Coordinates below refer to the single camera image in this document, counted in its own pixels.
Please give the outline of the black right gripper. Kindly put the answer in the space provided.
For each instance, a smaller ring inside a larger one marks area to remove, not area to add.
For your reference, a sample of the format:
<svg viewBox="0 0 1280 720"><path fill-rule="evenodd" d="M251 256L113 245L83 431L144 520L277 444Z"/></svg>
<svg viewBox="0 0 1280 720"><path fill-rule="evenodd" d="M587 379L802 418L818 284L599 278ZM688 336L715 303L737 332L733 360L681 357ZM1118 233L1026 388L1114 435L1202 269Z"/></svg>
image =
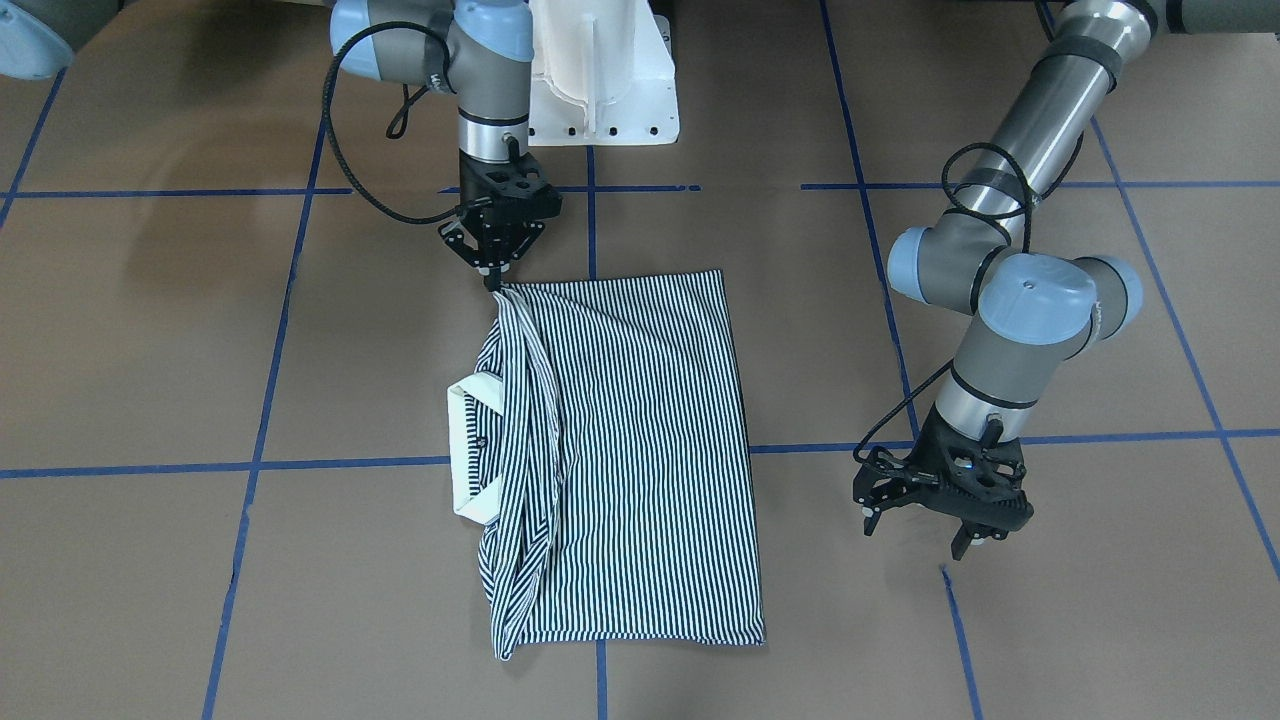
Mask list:
<svg viewBox="0 0 1280 720"><path fill-rule="evenodd" d="M436 232L480 275L495 272L499 290L509 266L543 234L545 222L561 214L561 192L532 152L502 163L460 154L460 190L465 209L460 220L442 223Z"/></svg>

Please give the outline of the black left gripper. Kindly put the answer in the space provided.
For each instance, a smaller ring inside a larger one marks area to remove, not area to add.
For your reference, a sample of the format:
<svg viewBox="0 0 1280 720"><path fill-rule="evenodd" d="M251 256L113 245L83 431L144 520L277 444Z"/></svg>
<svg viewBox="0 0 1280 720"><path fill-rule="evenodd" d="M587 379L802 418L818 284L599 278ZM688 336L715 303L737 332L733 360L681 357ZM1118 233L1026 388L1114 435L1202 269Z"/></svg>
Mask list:
<svg viewBox="0 0 1280 720"><path fill-rule="evenodd" d="M913 475L931 475L916 493ZM863 509L863 534L870 537L883 512L914 500L937 512L963 520L950 553L961 561L992 530L1019 530L1030 520L1030 501L1021 488L1027 474L1021 441L983 445L955 430L932 409L908 464L884 447L873 447L860 460L852 498Z"/></svg>

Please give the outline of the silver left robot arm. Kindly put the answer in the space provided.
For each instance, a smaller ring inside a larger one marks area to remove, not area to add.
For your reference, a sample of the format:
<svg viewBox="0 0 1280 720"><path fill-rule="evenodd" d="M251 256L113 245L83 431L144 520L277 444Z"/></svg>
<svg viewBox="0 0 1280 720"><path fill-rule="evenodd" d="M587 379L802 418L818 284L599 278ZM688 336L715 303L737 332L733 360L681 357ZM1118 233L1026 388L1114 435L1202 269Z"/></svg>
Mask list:
<svg viewBox="0 0 1280 720"><path fill-rule="evenodd" d="M1144 305L1137 269L1114 256L1034 249L1036 217L1070 172L1078 145L1123 72L1164 35L1277 31L1275 1L1068 1L992 138L957 149L940 173L946 209L905 229L884 275L897 293L960 313L954 354L920 383L938 386L905 455L865 436L852 500L865 536L891 510L956 518L954 560L1020 530L1027 423L1066 361L1125 331Z"/></svg>

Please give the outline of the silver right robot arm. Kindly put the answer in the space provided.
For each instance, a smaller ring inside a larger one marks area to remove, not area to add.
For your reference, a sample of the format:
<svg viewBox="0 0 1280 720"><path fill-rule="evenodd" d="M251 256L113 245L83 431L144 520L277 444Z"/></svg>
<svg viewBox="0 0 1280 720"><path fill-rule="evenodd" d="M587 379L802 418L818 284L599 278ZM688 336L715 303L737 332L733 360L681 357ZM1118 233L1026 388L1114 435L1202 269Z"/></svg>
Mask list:
<svg viewBox="0 0 1280 720"><path fill-rule="evenodd" d="M527 254L561 192L529 147L534 17L524 1L333 1L333 58L323 83L326 141L352 190L381 214L410 225L435 225L444 245L497 292ZM393 210L357 178L332 120L338 76L398 85L399 110L387 133L399 138L413 105L429 94L456 97L460 201L412 217Z"/></svg>

